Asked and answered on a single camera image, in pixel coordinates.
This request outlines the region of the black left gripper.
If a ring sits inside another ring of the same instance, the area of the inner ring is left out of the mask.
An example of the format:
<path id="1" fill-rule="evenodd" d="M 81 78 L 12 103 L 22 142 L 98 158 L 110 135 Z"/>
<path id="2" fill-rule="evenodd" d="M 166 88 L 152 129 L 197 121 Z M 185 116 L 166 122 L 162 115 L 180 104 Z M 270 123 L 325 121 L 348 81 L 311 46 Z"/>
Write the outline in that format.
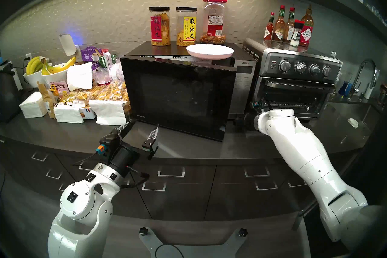
<path id="1" fill-rule="evenodd" d="M 120 141 L 122 141 L 131 131 L 136 122 L 137 119 L 130 119 L 127 123 L 117 128 L 117 134 L 120 138 Z M 158 133 L 159 124 L 157 124 L 157 126 L 151 131 L 147 139 L 142 144 L 141 149 L 132 147 L 125 142 L 121 143 L 113 153 L 109 167 L 117 172 L 120 176 L 127 176 L 130 171 L 142 176 L 143 173 L 135 170 L 133 165 L 141 157 L 146 157 L 148 160 L 152 160 L 159 147 Z"/>

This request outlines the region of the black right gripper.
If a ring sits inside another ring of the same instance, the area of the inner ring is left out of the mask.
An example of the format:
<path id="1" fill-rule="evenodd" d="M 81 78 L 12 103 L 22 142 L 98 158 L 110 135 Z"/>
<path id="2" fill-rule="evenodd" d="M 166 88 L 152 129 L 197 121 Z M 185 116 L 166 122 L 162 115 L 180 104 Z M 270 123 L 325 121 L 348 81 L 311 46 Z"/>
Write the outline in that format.
<path id="1" fill-rule="evenodd" d="M 247 111 L 235 118 L 235 127 L 238 130 L 257 131 L 257 111 Z"/>

